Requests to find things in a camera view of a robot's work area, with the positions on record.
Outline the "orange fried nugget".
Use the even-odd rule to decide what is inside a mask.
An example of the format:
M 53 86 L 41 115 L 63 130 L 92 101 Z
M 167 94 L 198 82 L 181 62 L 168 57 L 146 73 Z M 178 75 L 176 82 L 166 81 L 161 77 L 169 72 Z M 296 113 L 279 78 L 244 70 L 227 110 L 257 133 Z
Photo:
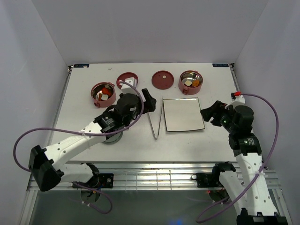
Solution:
M 193 87 L 198 87 L 200 85 L 200 81 L 199 80 L 193 80 L 192 82 L 192 86 Z

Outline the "pink lunch bowl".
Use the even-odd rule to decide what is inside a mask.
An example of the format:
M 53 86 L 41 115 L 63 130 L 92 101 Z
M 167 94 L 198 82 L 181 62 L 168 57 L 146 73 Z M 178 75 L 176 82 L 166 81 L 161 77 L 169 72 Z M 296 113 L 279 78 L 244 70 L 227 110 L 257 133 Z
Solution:
M 94 106 L 97 108 L 106 108 L 116 101 L 114 84 L 110 82 L 100 82 L 93 86 L 90 91 Z
M 203 84 L 202 75 L 194 70 L 184 71 L 179 78 L 178 87 L 185 95 L 197 94 Z

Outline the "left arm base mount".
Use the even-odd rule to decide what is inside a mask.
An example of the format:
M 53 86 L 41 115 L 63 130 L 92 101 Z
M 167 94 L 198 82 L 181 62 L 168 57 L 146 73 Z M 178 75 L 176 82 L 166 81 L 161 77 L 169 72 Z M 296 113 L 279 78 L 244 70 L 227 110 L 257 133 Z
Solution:
M 114 174 L 113 173 L 100 173 L 94 175 L 86 183 L 78 182 L 85 187 L 101 189 L 101 188 L 113 188 Z

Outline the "dark red lid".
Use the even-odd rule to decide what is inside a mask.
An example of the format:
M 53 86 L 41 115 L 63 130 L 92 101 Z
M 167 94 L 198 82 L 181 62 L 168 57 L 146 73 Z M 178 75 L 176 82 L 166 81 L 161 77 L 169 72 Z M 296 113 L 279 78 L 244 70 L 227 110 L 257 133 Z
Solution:
M 119 89 L 121 89 L 122 84 L 120 83 L 120 81 L 125 81 L 126 79 L 129 79 L 129 78 L 134 78 L 134 79 L 135 79 L 135 87 L 136 87 L 137 84 L 138 84 L 139 78 L 138 78 L 138 76 L 137 76 L 135 73 L 133 73 L 133 72 L 125 72 L 125 73 L 119 75 L 119 77 L 118 77 L 117 80 L 116 80 L 117 87 L 118 87 Z
M 160 90 L 166 90 L 174 84 L 174 77 L 171 72 L 161 70 L 157 71 L 151 79 L 152 85 Z

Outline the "metal tongs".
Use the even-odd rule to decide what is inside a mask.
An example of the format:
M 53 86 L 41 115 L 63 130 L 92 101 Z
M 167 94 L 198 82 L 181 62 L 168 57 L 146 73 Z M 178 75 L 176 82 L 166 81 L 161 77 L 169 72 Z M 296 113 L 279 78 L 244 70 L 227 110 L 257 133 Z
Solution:
M 153 138 L 154 138 L 155 141 L 159 138 L 163 109 L 164 109 L 164 99 L 162 97 L 157 131 L 155 131 L 155 129 L 154 129 L 150 113 L 147 113 L 147 117 L 148 117 L 148 121 L 150 123 L 150 128 L 151 128 L 152 136 L 153 136 Z

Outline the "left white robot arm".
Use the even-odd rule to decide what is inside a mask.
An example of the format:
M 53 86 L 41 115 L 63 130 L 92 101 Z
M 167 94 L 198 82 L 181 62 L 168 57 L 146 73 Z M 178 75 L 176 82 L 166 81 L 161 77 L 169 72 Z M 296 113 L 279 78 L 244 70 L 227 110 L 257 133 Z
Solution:
M 121 94 L 117 103 L 107 107 L 80 131 L 80 135 L 72 135 L 44 148 L 39 145 L 32 148 L 29 170 L 40 191 L 49 191 L 61 182 L 78 182 L 85 187 L 98 188 L 101 175 L 96 166 L 67 162 L 98 143 L 117 142 L 122 137 L 122 129 L 136 122 L 138 116 L 155 111 L 156 99 L 147 89 L 142 89 L 142 94 L 144 99 L 137 94 Z

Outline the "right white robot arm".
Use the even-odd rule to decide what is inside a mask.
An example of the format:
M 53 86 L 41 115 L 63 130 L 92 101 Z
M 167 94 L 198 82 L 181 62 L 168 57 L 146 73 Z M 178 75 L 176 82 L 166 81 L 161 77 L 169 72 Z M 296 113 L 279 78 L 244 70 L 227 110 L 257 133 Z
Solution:
M 202 109 L 205 122 L 223 127 L 229 133 L 229 145 L 240 167 L 243 182 L 231 163 L 217 163 L 212 170 L 212 182 L 223 186 L 237 213 L 238 225 L 286 225 L 287 218 L 279 215 L 267 187 L 262 169 L 260 143 L 252 133 L 253 110 L 245 105 L 227 105 L 216 101 Z

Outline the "sushi roll piece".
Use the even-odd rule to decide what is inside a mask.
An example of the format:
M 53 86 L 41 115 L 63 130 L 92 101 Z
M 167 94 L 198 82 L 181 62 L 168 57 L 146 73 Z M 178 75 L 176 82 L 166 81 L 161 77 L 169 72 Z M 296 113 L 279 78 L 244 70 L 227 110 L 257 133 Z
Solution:
M 108 98 L 109 98 L 109 96 L 106 94 L 102 94 L 102 96 L 101 96 L 101 100 L 103 100 L 103 101 L 107 100 Z

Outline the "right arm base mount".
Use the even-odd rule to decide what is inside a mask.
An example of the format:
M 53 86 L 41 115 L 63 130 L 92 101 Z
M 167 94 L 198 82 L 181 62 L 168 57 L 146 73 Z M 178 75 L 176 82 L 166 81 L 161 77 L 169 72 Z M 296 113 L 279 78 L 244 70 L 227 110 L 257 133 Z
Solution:
M 224 186 L 215 179 L 211 172 L 199 172 L 191 175 L 191 180 L 196 181 L 198 188 L 223 188 Z

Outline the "red chicken drumstick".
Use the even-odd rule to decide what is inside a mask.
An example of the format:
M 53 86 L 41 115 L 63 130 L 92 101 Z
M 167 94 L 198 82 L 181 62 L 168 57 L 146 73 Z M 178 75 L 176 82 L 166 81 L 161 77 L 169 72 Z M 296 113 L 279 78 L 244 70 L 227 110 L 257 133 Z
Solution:
M 108 88 L 103 88 L 102 89 L 102 94 L 111 95 L 111 90 L 108 89 Z

